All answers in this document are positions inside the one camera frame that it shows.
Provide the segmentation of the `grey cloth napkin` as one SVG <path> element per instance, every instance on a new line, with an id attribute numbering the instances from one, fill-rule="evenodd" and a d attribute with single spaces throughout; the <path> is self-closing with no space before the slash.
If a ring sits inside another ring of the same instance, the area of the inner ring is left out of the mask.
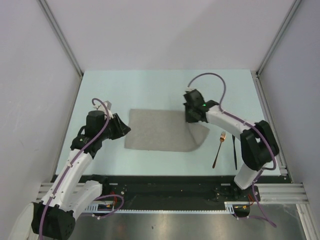
<path id="1" fill-rule="evenodd" d="M 131 109 L 124 147 L 131 150 L 192 152 L 206 140 L 210 129 L 187 123 L 179 110 Z"/>

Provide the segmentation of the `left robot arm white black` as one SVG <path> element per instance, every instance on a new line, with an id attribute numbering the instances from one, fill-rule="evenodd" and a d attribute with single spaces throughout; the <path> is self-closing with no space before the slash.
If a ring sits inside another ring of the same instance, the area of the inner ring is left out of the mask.
<path id="1" fill-rule="evenodd" d="M 108 116 L 104 111 L 92 110 L 86 123 L 73 139 L 68 159 L 49 191 L 40 202 L 33 204 L 32 231 L 40 238 L 67 240 L 73 233 L 81 213 L 96 198 L 105 200 L 111 188 L 96 180 L 87 181 L 74 192 L 84 171 L 101 149 L 104 140 L 116 140 L 131 131 L 118 114 Z"/>

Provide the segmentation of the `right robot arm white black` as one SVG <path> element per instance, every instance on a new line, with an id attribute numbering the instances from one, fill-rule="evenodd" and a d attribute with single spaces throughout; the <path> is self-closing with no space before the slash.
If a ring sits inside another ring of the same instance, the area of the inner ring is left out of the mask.
<path id="1" fill-rule="evenodd" d="M 263 170 L 277 167 L 279 146 L 268 122 L 250 122 L 225 110 L 213 100 L 205 101 L 202 94 L 193 89 L 184 95 L 185 121 L 205 122 L 216 125 L 240 141 L 243 165 L 234 177 L 231 196 L 242 201 L 249 194 L 248 187 L 255 182 Z"/>

